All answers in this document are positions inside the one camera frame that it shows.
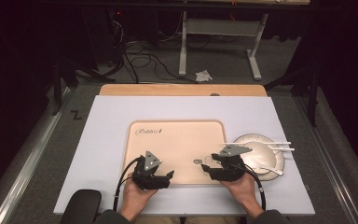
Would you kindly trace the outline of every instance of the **desk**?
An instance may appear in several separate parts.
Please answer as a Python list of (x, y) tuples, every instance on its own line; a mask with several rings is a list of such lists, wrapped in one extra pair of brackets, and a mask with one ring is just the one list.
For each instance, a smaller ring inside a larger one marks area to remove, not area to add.
[[(211, 93), (229, 95), (231, 91), (234, 96), (208, 96)], [(127, 130), (137, 119), (220, 119), (228, 141), (244, 133), (261, 133), (274, 141), (286, 141), (273, 103), (261, 86), (109, 85), (102, 87), (100, 94), (89, 113), (54, 209), (56, 214), (64, 211), (78, 189), (97, 189), (102, 193), (100, 212), (112, 207)], [(285, 174), (263, 184), (267, 209), (276, 208), (290, 216), (313, 215), (293, 155), (285, 152), (284, 157)], [(175, 202), (173, 206), (166, 206), (172, 202)], [(243, 215), (243, 210), (221, 186), (170, 186), (151, 199), (143, 214), (238, 216)]]
[[(230, 4), (231, 0), (206, 0), (201, 2), (218, 2)], [(272, 5), (308, 5), (310, 0), (235, 0), (237, 3), (255, 3), (255, 4), (272, 4)], [(252, 36), (255, 38), (253, 47), (247, 49), (247, 59), (251, 65), (252, 74), (255, 80), (260, 80), (260, 70), (258, 69), (255, 53), (258, 44), (261, 40), (264, 27), (266, 26), (269, 14), (264, 13), (259, 21), (230, 21), (230, 20), (199, 20), (188, 19), (187, 12), (183, 12), (182, 17), (182, 47), (179, 59), (179, 75), (184, 77), (186, 75), (186, 40), (187, 34), (202, 34), (202, 35), (242, 35)]]

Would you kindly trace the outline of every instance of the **person's right hand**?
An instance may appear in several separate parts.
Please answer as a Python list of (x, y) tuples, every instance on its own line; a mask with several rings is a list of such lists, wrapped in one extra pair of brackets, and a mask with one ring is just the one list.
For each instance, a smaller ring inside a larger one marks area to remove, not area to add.
[(251, 175), (245, 173), (236, 181), (220, 181), (220, 183), (228, 189), (251, 218), (255, 219), (264, 212), (255, 198), (255, 180)]

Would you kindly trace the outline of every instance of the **plate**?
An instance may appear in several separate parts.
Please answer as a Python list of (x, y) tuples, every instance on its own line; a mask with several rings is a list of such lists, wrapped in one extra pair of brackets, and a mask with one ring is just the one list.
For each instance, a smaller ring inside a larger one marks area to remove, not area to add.
[[(268, 137), (258, 133), (248, 133), (237, 138), (235, 143), (244, 143), (245, 147), (250, 147), (253, 151), (241, 154), (242, 157), (251, 157), (252, 159), (259, 161), (265, 165), (275, 167), (278, 170), (283, 171), (284, 168), (284, 156), (280, 150), (270, 149), (262, 142), (273, 142)], [(272, 180), (279, 175), (268, 170), (257, 169), (255, 170), (260, 180)]]

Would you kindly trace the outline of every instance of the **utensil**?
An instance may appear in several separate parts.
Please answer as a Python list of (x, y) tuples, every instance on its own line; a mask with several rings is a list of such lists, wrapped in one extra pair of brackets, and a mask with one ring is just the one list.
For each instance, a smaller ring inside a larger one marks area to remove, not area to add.
[(266, 165), (254, 160), (254, 159), (251, 159), (249, 157), (243, 158), (243, 162), (245, 162), (245, 164), (252, 167), (253, 169), (264, 169), (264, 170), (269, 170), (271, 172), (274, 172), (277, 175), (283, 175), (283, 172), (281, 170), (275, 169), (270, 166), (266, 166)]
[(280, 150), (280, 151), (294, 151), (295, 149), (292, 147), (270, 147), (273, 150)]
[[(259, 142), (266, 145), (290, 145), (291, 142)], [(222, 143), (222, 145), (244, 145), (246, 143)]]

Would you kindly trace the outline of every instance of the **white paper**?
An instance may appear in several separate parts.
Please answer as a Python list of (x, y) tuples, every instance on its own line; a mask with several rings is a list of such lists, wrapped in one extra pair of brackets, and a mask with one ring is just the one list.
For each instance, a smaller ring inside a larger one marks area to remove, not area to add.
[[(128, 129), (132, 122), (148, 119), (218, 119), (225, 126), (228, 142), (247, 133), (259, 133), (276, 142), (287, 141), (269, 97), (96, 96), (54, 213), (62, 214), (79, 189), (99, 190), (103, 195), (100, 212), (111, 209)], [(263, 182), (267, 209), (278, 209), (288, 216), (313, 215), (293, 155), (283, 154), (284, 175)], [(161, 189), (143, 211), (147, 215), (172, 216), (243, 213), (220, 186)]]

